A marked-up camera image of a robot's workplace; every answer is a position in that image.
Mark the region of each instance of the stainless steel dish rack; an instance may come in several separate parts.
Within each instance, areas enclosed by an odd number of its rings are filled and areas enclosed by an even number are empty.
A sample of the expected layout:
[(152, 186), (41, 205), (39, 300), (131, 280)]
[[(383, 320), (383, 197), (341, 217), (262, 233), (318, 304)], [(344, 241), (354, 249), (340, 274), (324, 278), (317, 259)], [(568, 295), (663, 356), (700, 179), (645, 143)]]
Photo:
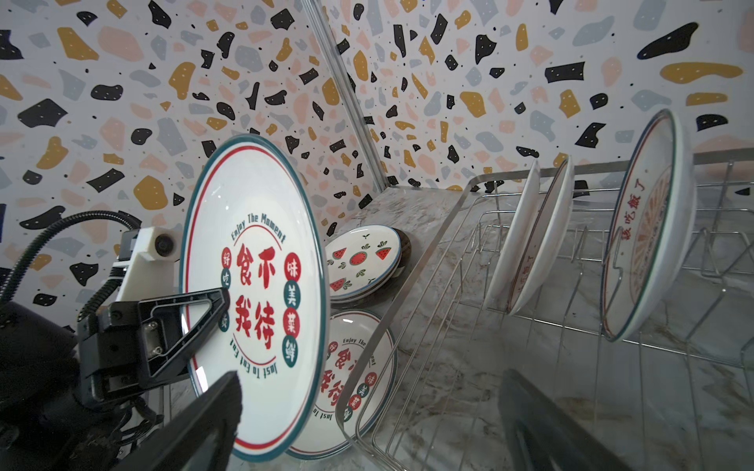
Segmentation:
[[(472, 179), (362, 354), (369, 358), (391, 326), (397, 384), (354, 447), (384, 469), (510, 469), (497, 404), (502, 373), (516, 369), (633, 469), (750, 466), (754, 205), (746, 202), (754, 197), (740, 190), (754, 182), (731, 177), (737, 166), (752, 168), (754, 149), (694, 157), (723, 170), (697, 186), (683, 270), (640, 331), (616, 343), (601, 334), (599, 280), (627, 162), (576, 168), (604, 174), (589, 177), (604, 188), (575, 190), (559, 260), (513, 316), (481, 304), (520, 193), (470, 189), (527, 172)], [(358, 362), (336, 406), (341, 428), (367, 363)]]

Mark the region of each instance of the black metal bracket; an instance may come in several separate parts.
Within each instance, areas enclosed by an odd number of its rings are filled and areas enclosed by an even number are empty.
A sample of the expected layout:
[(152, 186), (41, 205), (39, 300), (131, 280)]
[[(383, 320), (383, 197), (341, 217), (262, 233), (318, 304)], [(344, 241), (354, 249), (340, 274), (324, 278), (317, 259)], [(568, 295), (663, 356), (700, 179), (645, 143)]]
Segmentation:
[[(182, 308), (207, 311), (184, 333)], [(230, 308), (225, 288), (117, 301), (78, 324), (81, 401), (106, 407), (187, 377), (187, 365)]]

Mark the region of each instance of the plate rim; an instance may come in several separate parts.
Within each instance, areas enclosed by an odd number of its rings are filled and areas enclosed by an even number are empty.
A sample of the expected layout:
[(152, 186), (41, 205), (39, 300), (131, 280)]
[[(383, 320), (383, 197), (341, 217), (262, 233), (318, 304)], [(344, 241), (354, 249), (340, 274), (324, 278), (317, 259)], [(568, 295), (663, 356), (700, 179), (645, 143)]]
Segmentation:
[[(527, 193), (526, 190), (529, 189), (530, 184), (533, 185), (534, 179), (532, 178), (533, 175), (536, 174), (537, 176), (537, 188), (536, 192), (534, 190), (529, 191)], [(541, 169), (539, 168), (539, 162), (535, 161), (534, 165), (532, 165), (532, 168), (529, 169), (529, 175), (526, 177), (526, 183), (523, 186), (523, 190), (521, 191), (521, 198), (519, 199), (519, 203), (516, 205), (515, 212), (513, 213), (513, 219), (510, 221), (510, 228), (508, 229), (508, 233), (505, 235), (505, 241), (503, 241), (503, 246), (500, 250), (500, 256), (498, 257), (498, 263), (495, 264), (495, 271), (492, 272), (492, 280), (489, 282), (489, 287), (487, 288), (487, 293), (484, 296), (484, 300), (482, 301), (482, 309), (488, 309), (490, 307), (490, 304), (492, 303), (492, 296), (494, 295), (492, 293), (492, 287), (497, 284), (495, 283), (500, 276), (502, 276), (502, 266), (501, 262), (503, 261), (503, 254), (505, 251), (505, 243), (508, 241), (508, 237), (510, 236), (510, 233), (513, 231), (514, 228), (518, 229), (519, 225), (517, 222), (521, 220), (523, 217), (523, 212), (519, 211), (519, 208), (523, 204), (524, 201), (524, 195), (526, 194), (527, 197), (537, 197), (539, 198), (539, 183), (541, 181)], [(534, 225), (532, 225), (529, 229), (531, 231), (534, 228)]]
[(398, 270), (398, 264), (395, 264), (391, 272), (386, 277), (383, 277), (380, 279), (380, 281), (369, 285), (369, 286), (374, 286), (374, 289), (372, 289), (371, 291), (363, 292), (359, 294), (358, 296), (356, 296), (355, 298), (345, 298), (345, 299), (332, 299), (331, 298), (330, 305), (338, 307), (338, 306), (343, 306), (345, 304), (348, 304), (350, 302), (359, 301), (360, 299), (366, 298), (367, 296), (373, 294), (375, 291), (377, 291), (378, 289), (382, 288), (385, 284), (387, 284), (388, 281), (390, 281), (393, 278), (393, 274), (397, 270)]
[[(296, 169), (293, 168), (293, 166), (290, 164), (288, 159), (285, 157), (285, 154), (283, 154), (282, 151), (280, 151), (279, 148), (272, 142), (269, 142), (264, 137), (258, 136), (256, 134), (244, 134), (239, 136), (233, 136), (226, 141), (224, 141), (223, 144), (221, 144), (220, 147), (215, 150), (212, 155), (210, 156), (210, 159), (207, 161), (207, 163), (204, 165), (204, 168), (202, 169), (201, 173), (199, 174), (199, 178), (197, 179), (197, 183), (195, 186), (194, 191), (192, 192), (191, 202), (188, 205), (188, 211), (186, 211), (186, 219), (185, 224), (183, 227), (183, 241), (181, 244), (181, 264), (179, 267), (179, 279), (178, 279), (178, 290), (179, 292), (182, 292), (184, 289), (183, 286), (183, 271), (184, 271), (184, 264), (185, 264), (185, 257), (183, 256), (185, 252), (185, 245), (187, 241), (188, 231), (189, 231), (189, 218), (192, 217), (194, 206), (196, 203), (197, 195), (200, 192), (200, 189), (202, 188), (202, 185), (205, 183), (205, 179), (207, 178), (207, 173), (209, 172), (210, 168), (212, 168), (215, 161), (218, 160), (218, 158), (221, 155), (224, 155), (228, 149), (231, 147), (238, 145), (238, 144), (252, 144), (252, 145), (258, 145), (260, 147), (263, 147), (266, 151), (268, 151), (274, 158), (276, 158), (284, 167), (284, 169), (288, 172), (289, 176), (293, 180), (293, 183), (296, 186), (296, 189), (299, 193), (299, 197), (301, 198), (302, 202), (304, 203), (304, 207), (307, 210), (308, 218), (309, 218), (309, 226), (314, 234), (314, 245), (317, 247), (317, 251), (319, 252), (319, 257), (317, 257), (317, 263), (318, 263), (318, 270), (319, 270), (319, 277), (320, 281), (322, 282), (322, 286), (320, 289), (320, 298), (321, 298), (321, 306), (320, 306), (320, 323), (323, 326), (322, 329), (320, 329), (320, 338), (319, 338), (319, 348), (317, 349), (317, 361), (315, 365), (317, 365), (316, 370), (314, 371), (314, 378), (316, 378), (316, 381), (314, 381), (311, 385), (311, 388), (309, 390), (309, 394), (304, 402), (304, 405), (302, 406), (303, 411), (307, 411), (311, 409), (311, 405), (314, 403), (314, 399), (316, 397), (316, 393), (319, 390), (319, 382), (322, 378), (322, 372), (324, 370), (324, 349), (327, 345), (327, 339), (329, 337), (328, 328), (329, 328), (329, 293), (327, 288), (329, 287), (328, 279), (327, 279), (327, 272), (324, 269), (324, 260), (323, 260), (323, 247), (322, 242), (320, 241), (320, 233), (317, 229), (316, 221), (314, 219), (314, 212), (311, 209), (311, 204), (308, 200), (308, 195), (306, 194), (303, 185), (301, 184), (301, 180), (296, 175)], [(189, 360), (188, 362), (188, 372), (189, 377), (191, 378), (192, 386), (194, 387), (194, 392), (196, 394), (196, 397), (199, 397), (201, 395), (201, 390), (198, 388), (198, 380), (195, 377), (196, 372), (192, 368), (192, 360)], [(263, 453), (263, 454), (248, 454), (243, 453), (236, 449), (235, 447), (235, 440), (233, 440), (234, 446), (231, 449), (232, 454), (235, 456), (241, 458), (245, 461), (251, 461), (251, 462), (265, 462), (270, 461), (281, 454), (283, 454), (288, 447), (291, 446), (291, 444), (298, 438), (299, 434), (301, 433), (301, 430), (303, 429), (304, 425), (306, 425), (306, 421), (309, 419), (308, 414), (301, 414), (301, 416), (294, 421), (293, 424), (293, 430), (288, 435), (288, 437), (285, 438), (285, 440), (282, 440), (278, 446), (272, 448), (271, 450)]]
[[(330, 320), (333, 320), (336, 317), (344, 316), (345, 314), (350, 314), (350, 313), (363, 313), (368, 316), (371, 316), (377, 321), (377, 325), (379, 325), (379, 323), (382, 321), (382, 318), (378, 316), (377, 314), (373, 313), (372, 311), (366, 310), (366, 309), (358, 309), (358, 308), (344, 309), (344, 310), (338, 311), (330, 316)], [(368, 433), (372, 429), (372, 427), (374, 427), (377, 420), (382, 416), (382, 412), (385, 411), (384, 410), (385, 406), (388, 404), (388, 399), (390, 399), (390, 396), (393, 393), (393, 387), (395, 386), (395, 376), (397, 374), (397, 367), (398, 367), (398, 351), (395, 350), (395, 336), (393, 335), (393, 332), (391, 331), (390, 326), (388, 327), (386, 332), (388, 334), (388, 337), (390, 338), (390, 342), (393, 345), (393, 349), (394, 349), (394, 352), (391, 355), (393, 357), (393, 368), (392, 368), (393, 372), (390, 375), (390, 384), (388, 385), (388, 388), (385, 391), (385, 397), (382, 398), (382, 401), (377, 406), (377, 410), (375, 410), (374, 416), (369, 420), (369, 422), (366, 423), (366, 425), (360, 431), (360, 433), (362, 434)], [(324, 458), (331, 457), (335, 454), (340, 453), (341, 451), (346, 450), (350, 446), (351, 446), (351, 442), (349, 442), (348, 440), (345, 440), (341, 445), (337, 445), (334, 450), (328, 451), (327, 453), (323, 453), (323, 454), (300, 454), (293, 451), (291, 447), (289, 447), (285, 452), (286, 454), (294, 458), (298, 458), (300, 460), (314, 461), (314, 460), (321, 460)]]
[[(395, 271), (395, 267), (398, 265), (398, 262), (400, 262), (400, 255), (403, 252), (402, 247), (401, 247), (401, 243), (400, 243), (400, 234), (398, 234), (398, 232), (395, 229), (393, 229), (389, 225), (384, 225), (384, 224), (367, 224), (367, 225), (361, 225), (361, 226), (359, 226), (357, 228), (351, 229), (348, 232), (344, 232), (343, 234), (340, 234), (335, 239), (332, 239), (330, 242), (328, 242), (327, 246), (329, 246), (331, 243), (335, 242), (338, 239), (338, 237), (343, 237), (344, 235), (350, 234), (351, 232), (356, 231), (357, 229), (364, 229), (364, 228), (374, 227), (374, 226), (381, 227), (381, 228), (388, 228), (388, 229), (390, 229), (391, 231), (393, 231), (395, 233), (395, 237), (398, 237), (398, 255), (395, 258), (395, 260), (393, 261), (393, 264), (386, 270), (386, 272), (384, 272), (382, 274), (382, 276), (377, 279), (378, 280), (377, 283), (379, 283), (383, 278), (389, 276), (390, 274), (392, 274)], [(327, 251), (326, 251), (327, 250), (327, 246), (324, 247), (324, 251), (323, 251), (323, 254), (324, 254), (325, 258), (327, 258)], [(332, 302), (333, 300), (335, 300), (337, 302), (341, 302), (341, 301), (342, 302), (346, 302), (348, 300), (351, 300), (354, 296), (357, 296), (360, 293), (366, 291), (368, 288), (369, 288), (369, 285), (366, 285), (366, 286), (364, 286), (363, 288), (361, 288), (358, 291), (352, 291), (352, 292), (349, 293), (351, 296), (348, 296), (348, 297), (330, 295), (330, 302)]]
[[(529, 238), (528, 238), (528, 240), (526, 241), (526, 245), (524, 246), (524, 249), (523, 249), (523, 255), (526, 255), (526, 249), (528, 249), (528, 248), (529, 248), (529, 243), (531, 243), (531, 242), (532, 242), (532, 235), (534, 234), (534, 229), (535, 229), (535, 228), (537, 227), (537, 224), (538, 224), (538, 223), (540, 222), (540, 218), (541, 218), (541, 216), (542, 216), (542, 208), (544, 207), (544, 204), (545, 204), (545, 203), (547, 202), (547, 199), (548, 199), (548, 198), (549, 198), (549, 197), (550, 197), (550, 196), (552, 195), (552, 190), (553, 190), (553, 186), (554, 186), (554, 184), (555, 184), (555, 181), (556, 181), (556, 180), (558, 179), (558, 177), (559, 177), (559, 176), (560, 176), (561, 174), (563, 174), (563, 178), (564, 178), (564, 179), (566, 178), (566, 175), (565, 175), (565, 173), (567, 173), (567, 172), (569, 171), (569, 169), (568, 169), (568, 167), (569, 167), (569, 166), (570, 166), (571, 168), (573, 167), (573, 165), (572, 165), (572, 161), (571, 161), (571, 157), (570, 157), (570, 156), (569, 156), (569, 157), (567, 157), (567, 158), (566, 158), (566, 159), (565, 159), (565, 160), (564, 160), (564, 161), (563, 161), (563, 162), (562, 162), (562, 163), (560, 164), (560, 167), (558, 167), (558, 171), (557, 171), (557, 173), (556, 173), (556, 174), (555, 174), (555, 176), (553, 177), (553, 181), (552, 181), (552, 182), (550, 183), (550, 187), (549, 187), (549, 188), (547, 189), (547, 194), (546, 194), (546, 195), (544, 195), (544, 199), (542, 200), (542, 205), (541, 205), (541, 206), (539, 207), (539, 211), (538, 211), (538, 214), (537, 214), (537, 219), (535, 219), (535, 220), (534, 220), (534, 225), (532, 226), (532, 231), (531, 231), (531, 232), (529, 233)], [(543, 243), (542, 243), (542, 244), (541, 244), (541, 245), (539, 246), (539, 250), (537, 250), (536, 259), (534, 260), (534, 263), (532, 263), (532, 271), (534, 271), (534, 269), (536, 268), (536, 266), (537, 266), (538, 262), (540, 261), (540, 258), (539, 258), (539, 253), (540, 253), (540, 252), (542, 251), (542, 249), (544, 248), (544, 241), (545, 241), (545, 240), (546, 240), (546, 239), (548, 238), (548, 236), (550, 236), (550, 234), (551, 234), (551, 233), (550, 233), (550, 229), (551, 229), (551, 227), (552, 227), (552, 226), (551, 226), (551, 223), (552, 223), (552, 220), (553, 220), (553, 216), (555, 215), (555, 212), (556, 212), (556, 210), (557, 210), (557, 209), (558, 209), (558, 207), (559, 207), (559, 204), (558, 204), (558, 203), (560, 203), (560, 202), (561, 202), (561, 200), (560, 200), (560, 198), (561, 198), (561, 197), (560, 197), (560, 195), (561, 195), (561, 194), (563, 194), (563, 192), (564, 192), (564, 191), (565, 191), (565, 192), (568, 192), (568, 191), (570, 191), (570, 192), (571, 192), (571, 201), (573, 201), (573, 196), (572, 196), (572, 195), (573, 195), (573, 188), (570, 188), (570, 189), (568, 189), (567, 187), (565, 187), (565, 186), (564, 186), (564, 185), (565, 185), (565, 183), (566, 183), (566, 182), (563, 182), (563, 183), (562, 183), (562, 185), (561, 185), (561, 187), (560, 187), (560, 190), (559, 190), (559, 193), (558, 193), (558, 195), (557, 195), (557, 196), (555, 196), (555, 198), (556, 198), (556, 200), (555, 200), (555, 207), (553, 208), (553, 213), (552, 213), (552, 214), (550, 215), (550, 218), (549, 218), (549, 219), (547, 220), (547, 229), (545, 229), (545, 231), (544, 231), (544, 235), (542, 236), (542, 242), (543, 242)], [(522, 258), (521, 258), (521, 260), (519, 261), (519, 266), (518, 266), (518, 268), (516, 269), (516, 274), (515, 274), (515, 275), (513, 276), (513, 279), (512, 279), (512, 280), (511, 280), (511, 282), (510, 282), (510, 294), (508, 295), (508, 301), (507, 301), (507, 303), (506, 303), (506, 311), (507, 311), (507, 312), (508, 312), (509, 314), (510, 314), (511, 312), (514, 312), (514, 311), (515, 311), (515, 309), (514, 309), (514, 308), (515, 308), (515, 307), (516, 307), (517, 305), (519, 305), (519, 304), (520, 304), (521, 295), (519, 295), (519, 297), (518, 297), (518, 298), (516, 299), (516, 302), (515, 302), (515, 303), (514, 303), (513, 305), (510, 305), (510, 300), (511, 300), (511, 299), (512, 299), (512, 297), (513, 297), (513, 291), (514, 291), (514, 290), (515, 290), (515, 288), (516, 288), (516, 280), (518, 279), (518, 277), (519, 277), (519, 274), (521, 273), (521, 268), (523, 268), (523, 257), (522, 257)], [(526, 285), (527, 285), (527, 284), (529, 283), (529, 281), (530, 281), (530, 280), (531, 280), (531, 276), (529, 276), (529, 278), (528, 278), (528, 279), (527, 279), (527, 280), (526, 280), (526, 281), (524, 282), (523, 286), (521, 286), (521, 292), (523, 292), (523, 290), (524, 290), (524, 289), (526, 289)]]
[[(629, 162), (628, 169), (626, 170), (623, 181), (621, 182), (621, 191), (618, 193), (618, 199), (615, 202), (615, 208), (613, 209), (613, 220), (610, 223), (610, 231), (609, 235), (612, 236), (613, 230), (615, 229), (615, 223), (618, 221), (618, 207), (621, 205), (621, 202), (623, 200), (623, 196), (626, 191), (626, 181), (628, 179), (629, 174), (631, 174), (631, 171), (633, 170), (634, 165), (636, 165), (636, 158), (639, 156), (639, 152), (641, 151), (641, 147), (643, 147), (646, 137), (651, 131), (651, 129), (654, 127), (656, 123), (659, 123), (661, 119), (667, 118), (670, 121), (670, 126), (673, 130), (673, 158), (670, 159), (670, 184), (668, 186), (668, 195), (667, 195), (667, 208), (665, 209), (665, 214), (662, 220), (662, 224), (660, 226), (660, 233), (657, 236), (657, 247), (654, 250), (654, 253), (652, 254), (652, 260), (649, 264), (649, 271), (647, 280), (644, 283), (644, 286), (642, 286), (642, 290), (639, 293), (638, 301), (633, 305), (633, 309), (631, 310), (631, 313), (629, 314), (628, 318), (626, 319), (626, 322), (622, 325), (621, 330), (616, 335), (611, 335), (606, 323), (607, 323), (607, 313), (605, 312), (605, 283), (607, 282), (606, 274), (608, 271), (608, 263), (605, 263), (602, 266), (602, 276), (600, 280), (600, 287), (599, 287), (599, 316), (600, 316), (600, 325), (602, 327), (602, 330), (605, 333), (605, 337), (609, 341), (616, 341), (623, 337), (623, 335), (628, 330), (628, 327), (631, 325), (631, 323), (636, 318), (636, 313), (639, 310), (639, 306), (641, 305), (642, 309), (643, 301), (645, 300), (645, 294), (647, 293), (647, 288), (649, 286), (652, 286), (652, 283), (649, 283), (652, 272), (654, 271), (654, 265), (657, 261), (657, 257), (660, 253), (658, 250), (660, 248), (660, 244), (663, 240), (663, 237), (666, 234), (666, 226), (669, 224), (669, 215), (670, 215), (670, 207), (671, 202), (675, 201), (677, 205), (677, 200), (680, 197), (680, 190), (679, 188), (674, 188), (675, 185), (679, 181), (678, 176), (678, 170), (682, 166), (682, 159), (683, 159), (683, 153), (679, 152), (679, 145), (682, 143), (683, 135), (681, 135), (681, 127), (679, 125), (679, 122), (676, 120), (676, 116), (667, 108), (661, 109), (659, 112), (657, 112), (647, 123), (646, 127), (642, 131), (642, 135), (639, 137), (639, 141), (636, 143), (636, 147), (633, 149), (633, 154), (631, 155), (631, 161)], [(602, 260), (606, 260), (610, 253), (610, 247), (611, 243), (608, 240), (608, 244), (605, 246), (605, 253), (602, 255)]]

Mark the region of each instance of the terrazzo pattern wall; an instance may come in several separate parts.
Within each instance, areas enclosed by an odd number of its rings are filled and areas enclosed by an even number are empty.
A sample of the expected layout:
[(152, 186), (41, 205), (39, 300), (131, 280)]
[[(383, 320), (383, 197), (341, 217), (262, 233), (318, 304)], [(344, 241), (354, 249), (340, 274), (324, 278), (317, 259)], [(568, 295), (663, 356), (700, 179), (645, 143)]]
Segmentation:
[[(0, 12), (5, 273), (42, 229), (84, 210), (181, 231), (203, 165), (237, 133), (292, 155), (323, 237), (371, 201), (301, 2), (3, 0)], [(120, 235), (114, 222), (66, 230), (16, 301), (74, 323)]]
[(535, 160), (628, 159), (665, 107), (682, 117), (695, 151), (754, 145), (747, 0), (323, 7), (394, 185), (460, 190), (475, 175)]

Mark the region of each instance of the white ceramic plate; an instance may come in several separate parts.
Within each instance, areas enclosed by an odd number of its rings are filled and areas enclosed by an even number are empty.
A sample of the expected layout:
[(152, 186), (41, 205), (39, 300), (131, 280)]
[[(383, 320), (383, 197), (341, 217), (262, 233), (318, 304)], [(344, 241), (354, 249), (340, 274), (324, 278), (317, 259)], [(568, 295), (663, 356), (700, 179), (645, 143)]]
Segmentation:
[(384, 225), (365, 225), (336, 237), (325, 247), (329, 295), (333, 301), (371, 292), (400, 260), (400, 237)]
[(573, 161), (568, 158), (560, 165), (550, 189), (544, 197), (542, 209), (534, 223), (532, 235), (524, 249), (516, 277), (508, 297), (507, 312), (518, 312), (547, 279), (568, 231), (573, 207)]
[(338, 307), (343, 304), (349, 304), (354, 301), (359, 301), (360, 299), (364, 299), (365, 297), (373, 294), (378, 289), (382, 288), (383, 285), (385, 285), (388, 281), (390, 281), (392, 278), (395, 278), (395, 273), (398, 272), (398, 264), (395, 264), (393, 266), (393, 270), (388, 273), (386, 276), (382, 277), (380, 280), (373, 282), (371, 285), (369, 285), (369, 289), (364, 289), (361, 293), (351, 297), (351, 298), (343, 298), (343, 299), (330, 299), (330, 303), (334, 307)]
[[(348, 447), (348, 441), (335, 421), (335, 403), (348, 379), (348, 372), (356, 364), (378, 324), (379, 318), (365, 310), (346, 310), (333, 315), (329, 325), (328, 357), (317, 401), (311, 410), (309, 422), (288, 454), (303, 460), (316, 460)], [(388, 329), (377, 344), (369, 366), (364, 370), (359, 386), (345, 409), (345, 430), (351, 436), (356, 433), (357, 414), (361, 413), (366, 400), (371, 397), (361, 421), (361, 433), (366, 433), (375, 423), (390, 395), (397, 361), (396, 355), (391, 355), (393, 346), (393, 334)], [(377, 375), (382, 372), (385, 363), (388, 364), (386, 378), (377, 384)]]
[(680, 120), (662, 110), (636, 144), (610, 227), (600, 297), (610, 340), (636, 331), (678, 276), (694, 225), (695, 183)]
[[(238, 372), (244, 397), (233, 453), (245, 460), (288, 449), (319, 390), (329, 300), (316, 227), (295, 170), (253, 135), (213, 153), (188, 210), (181, 292), (225, 286), (231, 296), (190, 363), (192, 380), (203, 393)], [(188, 307), (185, 327), (205, 309)]]
[(505, 286), (510, 282), (515, 274), (517, 265), (521, 262), (521, 255), (525, 248), (529, 234), (532, 232), (532, 226), (537, 215), (537, 202), (539, 201), (539, 164), (534, 162), (534, 166), (529, 170), (529, 176), (526, 177), (526, 184), (521, 192), (516, 212), (513, 214), (513, 221), (510, 223), (510, 229), (503, 242), (503, 249), (500, 251), (500, 258), (495, 267), (495, 273), (492, 275), (492, 281), (489, 282), (487, 296), (484, 298), (482, 309), (487, 309), (498, 294), (502, 293)]

